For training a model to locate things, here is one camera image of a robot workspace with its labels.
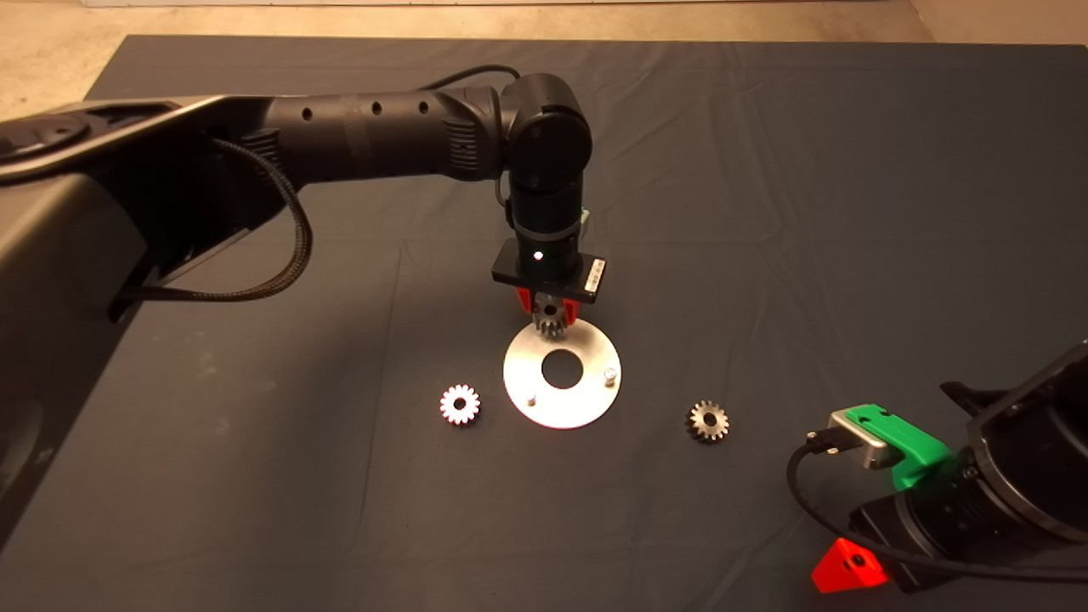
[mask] dark gray cloth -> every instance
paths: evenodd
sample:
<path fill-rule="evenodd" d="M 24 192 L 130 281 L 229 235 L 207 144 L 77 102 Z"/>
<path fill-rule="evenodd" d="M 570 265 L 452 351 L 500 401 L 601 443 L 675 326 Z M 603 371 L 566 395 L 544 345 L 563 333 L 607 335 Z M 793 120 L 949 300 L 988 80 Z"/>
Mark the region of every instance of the dark gray cloth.
<path fill-rule="evenodd" d="M 490 280 L 492 185 L 310 187 L 296 286 L 141 309 L 0 560 L 0 608 L 1083 608 L 977 580 L 820 596 L 831 538 L 783 468 L 863 402 L 959 448 L 938 383 L 1012 385 L 1088 334 L 1086 49 L 132 37 L 90 97 L 398 90 L 496 61 L 568 79 L 594 130 L 585 249 L 609 265 L 584 316 L 622 359 L 611 409 L 552 431 L 509 404 L 527 321 Z M 263 279 L 289 225 L 181 284 Z M 459 382 L 483 399 L 467 430 L 437 409 Z M 730 415 L 720 445 L 684 432 L 701 399 Z M 814 463 L 843 522 L 891 490 Z"/>

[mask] spur gear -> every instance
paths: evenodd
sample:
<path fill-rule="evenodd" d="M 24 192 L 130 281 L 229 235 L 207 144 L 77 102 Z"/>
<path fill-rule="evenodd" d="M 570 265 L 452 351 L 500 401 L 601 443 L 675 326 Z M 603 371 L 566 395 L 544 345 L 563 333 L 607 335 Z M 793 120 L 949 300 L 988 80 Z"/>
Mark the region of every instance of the spur gear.
<path fill-rule="evenodd" d="M 557 339 L 567 330 L 567 313 L 562 299 L 546 293 L 533 298 L 533 325 L 543 335 Z"/>
<path fill-rule="evenodd" d="M 729 433 L 729 416 L 720 405 L 703 400 L 688 412 L 688 429 L 700 442 L 717 442 Z"/>
<path fill-rule="evenodd" d="M 468 384 L 455 384 L 442 394 L 438 409 L 450 425 L 468 425 L 480 412 L 480 395 Z"/>

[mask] metal disc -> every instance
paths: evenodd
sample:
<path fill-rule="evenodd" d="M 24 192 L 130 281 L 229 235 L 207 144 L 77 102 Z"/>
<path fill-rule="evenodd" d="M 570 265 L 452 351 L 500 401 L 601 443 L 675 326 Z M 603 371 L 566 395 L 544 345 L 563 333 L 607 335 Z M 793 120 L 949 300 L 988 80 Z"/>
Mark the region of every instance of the metal disc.
<path fill-rule="evenodd" d="M 553 387 L 542 369 L 544 357 L 564 350 L 582 363 L 582 378 L 570 389 Z M 573 429 L 601 418 L 616 400 L 621 378 L 611 341 L 581 319 L 558 340 L 527 326 L 514 336 L 503 363 L 503 380 L 514 405 L 533 423 L 553 429 Z"/>

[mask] black cable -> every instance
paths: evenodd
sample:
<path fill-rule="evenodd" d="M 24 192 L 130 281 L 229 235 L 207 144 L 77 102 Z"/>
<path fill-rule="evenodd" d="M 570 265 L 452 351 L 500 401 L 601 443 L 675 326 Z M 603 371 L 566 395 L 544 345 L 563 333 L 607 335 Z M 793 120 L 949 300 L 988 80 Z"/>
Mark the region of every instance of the black cable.
<path fill-rule="evenodd" d="M 434 83 L 428 83 L 426 85 L 420 87 L 420 89 L 437 89 L 440 87 L 445 87 L 446 85 L 450 85 L 453 83 L 457 83 L 458 81 L 468 78 L 470 76 L 475 76 L 478 74 L 484 74 L 487 72 L 505 72 L 506 74 L 512 76 L 515 79 L 521 78 L 521 73 L 508 65 L 480 64 L 478 66 L 465 69 L 460 72 L 455 72 L 449 76 L 443 76 L 442 78 L 435 81 Z"/>
<path fill-rule="evenodd" d="M 1052 583 L 1052 584 L 1088 584 L 1088 573 L 1078 572 L 1074 568 L 1062 567 L 1028 567 L 1013 565 L 984 565 L 980 563 L 966 563 L 963 561 L 951 561 L 944 559 L 932 559 L 922 554 L 907 552 L 898 548 L 885 546 L 876 540 L 863 537 L 860 534 L 846 533 L 829 518 L 824 516 L 804 494 L 798 486 L 798 468 L 801 462 L 809 454 L 824 452 L 814 444 L 805 444 L 793 451 L 790 463 L 786 467 L 786 482 L 790 488 L 790 493 L 798 504 L 828 531 L 840 538 L 845 538 L 861 547 L 869 549 L 877 556 L 885 556 L 918 567 L 926 567 L 941 574 L 955 576 L 969 576 L 973 578 L 986 578 L 991 580 L 1013 580 L 1023 583 Z"/>
<path fill-rule="evenodd" d="M 287 289 L 302 276 L 306 265 L 310 261 L 310 254 L 313 250 L 313 231 L 310 222 L 306 218 L 301 203 L 298 201 L 298 194 L 290 184 L 290 180 L 280 171 L 272 162 L 254 151 L 221 140 L 212 138 L 212 144 L 219 150 L 242 158 L 255 167 L 263 170 L 268 174 L 280 197 L 283 198 L 292 217 L 295 218 L 295 250 L 292 253 L 290 261 L 276 276 L 262 282 L 259 285 L 225 293 L 209 293 L 203 291 L 191 291 L 187 289 L 171 289 L 163 286 L 140 286 L 125 290 L 121 293 L 122 299 L 146 301 L 146 302 L 248 302 L 250 299 L 261 299 L 271 297 Z"/>

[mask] concrete floor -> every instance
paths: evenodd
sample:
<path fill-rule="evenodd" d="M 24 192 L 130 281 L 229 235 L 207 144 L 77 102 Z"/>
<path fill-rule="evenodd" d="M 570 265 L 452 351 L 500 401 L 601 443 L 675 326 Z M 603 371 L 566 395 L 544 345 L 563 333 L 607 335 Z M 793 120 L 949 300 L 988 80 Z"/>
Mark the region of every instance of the concrete floor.
<path fill-rule="evenodd" d="M 127 34 L 1086 42 L 1088 2 L 88 9 L 77 0 L 0 0 L 0 120 L 82 98 Z"/>

